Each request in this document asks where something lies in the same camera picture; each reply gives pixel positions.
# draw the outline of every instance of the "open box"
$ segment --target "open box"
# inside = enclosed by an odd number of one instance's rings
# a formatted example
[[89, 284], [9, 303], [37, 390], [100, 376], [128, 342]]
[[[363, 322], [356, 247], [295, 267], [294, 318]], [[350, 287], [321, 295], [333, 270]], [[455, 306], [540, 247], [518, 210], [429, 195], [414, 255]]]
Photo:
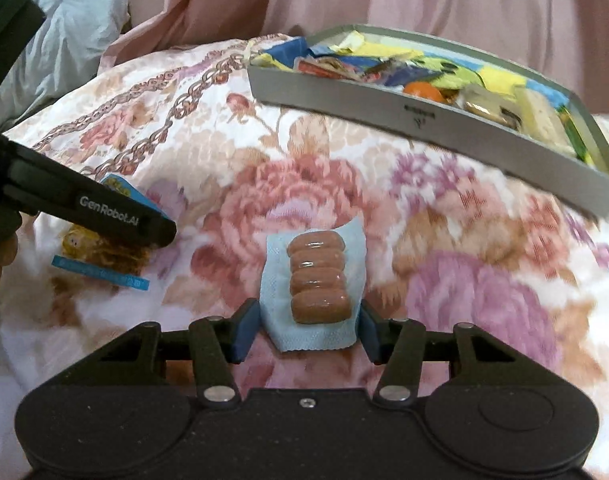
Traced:
[[595, 167], [460, 108], [382, 86], [255, 66], [252, 60], [248, 71], [254, 97], [262, 102], [359, 121], [444, 146], [500, 168], [585, 212], [609, 216], [609, 144], [573, 92], [529, 68], [426, 34], [369, 25], [343, 25], [307, 37], [306, 41], [310, 46], [335, 45], [354, 30], [372, 43], [475, 60], [561, 92], [569, 98], [566, 107]]

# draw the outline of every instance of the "white pillow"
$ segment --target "white pillow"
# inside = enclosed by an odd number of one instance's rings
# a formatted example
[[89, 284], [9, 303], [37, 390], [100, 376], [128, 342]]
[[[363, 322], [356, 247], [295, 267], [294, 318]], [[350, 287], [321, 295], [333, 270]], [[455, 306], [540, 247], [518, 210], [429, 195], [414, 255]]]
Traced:
[[0, 86], [5, 131], [93, 79], [128, 20], [128, 0], [33, 0], [46, 21]]

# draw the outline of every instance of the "black robotic gripper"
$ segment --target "black robotic gripper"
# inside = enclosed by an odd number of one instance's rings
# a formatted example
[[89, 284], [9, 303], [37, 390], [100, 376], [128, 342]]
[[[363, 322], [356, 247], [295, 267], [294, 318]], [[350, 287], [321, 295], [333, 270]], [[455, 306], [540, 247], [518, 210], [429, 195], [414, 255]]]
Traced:
[[[182, 332], [142, 323], [28, 394], [16, 434], [31, 480], [589, 479], [596, 438], [585, 394], [470, 323], [427, 332], [363, 303], [357, 331], [383, 367], [361, 389], [251, 390], [239, 364], [260, 304]], [[168, 384], [166, 362], [190, 360], [195, 395]], [[418, 397], [423, 361], [450, 380]]]

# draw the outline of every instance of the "metal screw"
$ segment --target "metal screw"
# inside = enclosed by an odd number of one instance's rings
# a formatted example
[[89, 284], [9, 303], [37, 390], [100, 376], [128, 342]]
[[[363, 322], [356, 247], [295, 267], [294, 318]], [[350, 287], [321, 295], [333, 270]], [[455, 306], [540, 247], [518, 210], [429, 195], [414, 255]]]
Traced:
[[315, 399], [300, 399], [300, 406], [302, 406], [303, 408], [315, 408]]
[[229, 386], [211, 386], [204, 391], [204, 398], [211, 402], [229, 402], [235, 398], [235, 390]]
[[379, 394], [382, 399], [390, 402], [404, 402], [411, 397], [411, 392], [406, 386], [395, 386], [394, 384], [383, 387]]

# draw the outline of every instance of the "green cartoon face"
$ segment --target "green cartoon face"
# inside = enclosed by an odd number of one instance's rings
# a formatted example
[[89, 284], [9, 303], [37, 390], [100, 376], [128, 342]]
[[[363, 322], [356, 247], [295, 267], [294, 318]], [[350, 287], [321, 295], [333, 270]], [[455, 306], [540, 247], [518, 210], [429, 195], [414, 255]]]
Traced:
[[412, 60], [418, 66], [423, 66], [430, 70], [438, 70], [443, 75], [433, 79], [431, 84], [436, 88], [445, 90], [459, 90], [469, 83], [484, 86], [482, 78], [473, 70], [459, 66], [449, 59], [441, 57], [422, 56]]

